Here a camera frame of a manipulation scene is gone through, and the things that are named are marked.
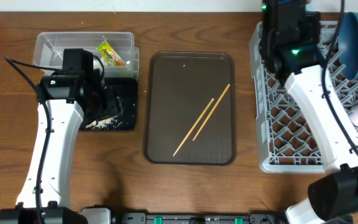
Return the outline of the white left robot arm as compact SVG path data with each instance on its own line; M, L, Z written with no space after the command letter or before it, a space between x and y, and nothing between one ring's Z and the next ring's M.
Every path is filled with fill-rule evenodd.
M70 173L86 106L103 88L100 78L51 75L41 79L38 130L25 184L16 206L0 210L0 223L119 223L102 205L71 210Z

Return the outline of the yellow green snack wrapper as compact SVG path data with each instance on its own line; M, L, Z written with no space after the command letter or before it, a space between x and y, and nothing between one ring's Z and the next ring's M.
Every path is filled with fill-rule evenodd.
M107 41L102 42L97 47L98 52L108 65L123 67L126 63L118 53L109 45Z

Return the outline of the short wooden chopstick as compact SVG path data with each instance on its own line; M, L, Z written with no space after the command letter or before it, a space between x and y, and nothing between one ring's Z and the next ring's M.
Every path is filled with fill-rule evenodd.
M223 92L221 93L220 97L218 98L217 102L214 104L214 106L212 107L211 111L209 112L209 114L207 115L207 117L205 118L205 120L203 121L202 125L200 126L199 130L197 131L197 133L195 134L194 138L192 141L195 141L195 139L198 137L198 135L200 134L200 132L203 130L204 126L206 125L206 123L208 122L208 120L210 119L210 117L212 116L212 114L214 113L215 109L218 107L219 103L221 102L221 100L223 99L224 95L226 94L226 92L228 91L228 89L230 88L231 84L228 83L227 86L225 87L225 89L223 90Z

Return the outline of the dark blue plate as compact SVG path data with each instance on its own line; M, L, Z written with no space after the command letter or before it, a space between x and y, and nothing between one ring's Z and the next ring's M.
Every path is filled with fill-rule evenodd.
M358 12L348 12L339 31L339 62L345 65L342 74L348 80L358 79Z

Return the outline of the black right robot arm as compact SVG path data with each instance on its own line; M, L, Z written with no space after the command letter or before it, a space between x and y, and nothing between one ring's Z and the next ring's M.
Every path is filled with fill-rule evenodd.
M343 108L315 44L260 46L268 69L280 77L303 113L323 159L325 177L288 207L288 223L325 223L358 212L358 132Z

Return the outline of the long wooden chopstick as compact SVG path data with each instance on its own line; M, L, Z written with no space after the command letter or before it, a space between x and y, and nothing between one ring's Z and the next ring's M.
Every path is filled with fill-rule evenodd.
M204 114L207 112L207 110L209 109L209 107L211 106L212 102L214 101L214 98L212 98L209 103L206 105L206 107L204 108L204 110L201 112L201 114L198 116L197 120L194 122L194 124L192 125L192 127L190 128L190 130L187 132L187 134L185 135L185 137L183 138L183 140L181 141L181 143L179 144L179 146L177 147L177 149L175 150L175 152L173 153L173 157L176 156L177 152L181 149L181 147L184 145L184 143L186 142L186 140L189 138L190 134L193 132L193 130L195 129L195 127L197 126L197 124L200 122L201 118L204 116Z

